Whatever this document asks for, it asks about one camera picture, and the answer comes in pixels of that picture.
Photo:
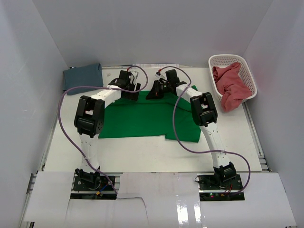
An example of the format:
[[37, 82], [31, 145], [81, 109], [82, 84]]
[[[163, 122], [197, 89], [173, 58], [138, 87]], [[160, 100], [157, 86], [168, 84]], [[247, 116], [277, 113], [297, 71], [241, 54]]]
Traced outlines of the green t shirt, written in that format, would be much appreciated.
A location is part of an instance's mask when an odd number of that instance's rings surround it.
[[[148, 91], [141, 91], [137, 101], [121, 98], [105, 109], [100, 139], [161, 136], [175, 140], [172, 115], [177, 96], [146, 100]], [[175, 128], [180, 141], [198, 143], [200, 128], [194, 123], [190, 104], [181, 99], [175, 111]]]

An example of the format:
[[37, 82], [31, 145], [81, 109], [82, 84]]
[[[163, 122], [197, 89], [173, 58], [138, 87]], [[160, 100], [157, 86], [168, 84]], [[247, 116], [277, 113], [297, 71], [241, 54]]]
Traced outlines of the pink t shirt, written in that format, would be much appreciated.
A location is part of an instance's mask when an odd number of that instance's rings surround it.
[[225, 68], [218, 66], [212, 68], [216, 88], [222, 95], [221, 107], [226, 113], [238, 108], [244, 99], [252, 95], [249, 87], [238, 75], [240, 69], [239, 62], [234, 62]]

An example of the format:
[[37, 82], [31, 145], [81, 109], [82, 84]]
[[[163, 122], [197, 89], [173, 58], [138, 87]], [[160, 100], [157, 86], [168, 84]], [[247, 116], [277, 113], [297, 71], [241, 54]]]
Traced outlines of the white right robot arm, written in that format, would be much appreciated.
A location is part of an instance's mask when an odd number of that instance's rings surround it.
[[165, 93], [172, 93], [190, 104], [194, 123], [200, 128], [207, 141], [215, 173], [215, 185], [219, 189], [226, 189], [236, 177], [236, 169], [228, 157], [228, 153], [219, 135], [216, 110], [211, 93], [202, 93], [192, 88], [184, 81], [180, 81], [175, 69], [165, 72], [166, 77], [156, 72], [157, 79], [153, 82], [147, 100], [161, 99]]

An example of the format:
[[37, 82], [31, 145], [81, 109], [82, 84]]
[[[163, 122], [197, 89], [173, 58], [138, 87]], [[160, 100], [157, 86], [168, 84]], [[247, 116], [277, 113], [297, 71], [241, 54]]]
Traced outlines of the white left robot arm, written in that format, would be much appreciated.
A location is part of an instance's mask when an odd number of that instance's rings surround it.
[[110, 104], [126, 98], [136, 101], [141, 84], [137, 83], [138, 72], [120, 71], [119, 77], [112, 80], [106, 89], [91, 96], [81, 96], [76, 110], [74, 125], [81, 140], [83, 158], [81, 168], [75, 173], [91, 190], [101, 184], [100, 168], [97, 156], [97, 140], [105, 124], [105, 109]]

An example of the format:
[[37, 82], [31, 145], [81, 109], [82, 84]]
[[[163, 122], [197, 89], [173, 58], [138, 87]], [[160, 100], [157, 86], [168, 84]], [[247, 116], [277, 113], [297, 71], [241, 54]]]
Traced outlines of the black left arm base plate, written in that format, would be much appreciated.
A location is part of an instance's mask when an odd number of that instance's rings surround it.
[[70, 198], [73, 200], [115, 200], [117, 199], [109, 180], [105, 176], [95, 178], [95, 182], [88, 182], [77, 175], [73, 180]]

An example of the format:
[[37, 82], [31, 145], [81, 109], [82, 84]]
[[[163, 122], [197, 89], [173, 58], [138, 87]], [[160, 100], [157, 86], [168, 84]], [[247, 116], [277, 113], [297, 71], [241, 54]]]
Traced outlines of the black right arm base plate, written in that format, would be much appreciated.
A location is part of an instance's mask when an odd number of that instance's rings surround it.
[[198, 183], [201, 202], [245, 200], [243, 192], [236, 194], [243, 188], [239, 174], [226, 182], [221, 182], [215, 174], [198, 175], [194, 181]]

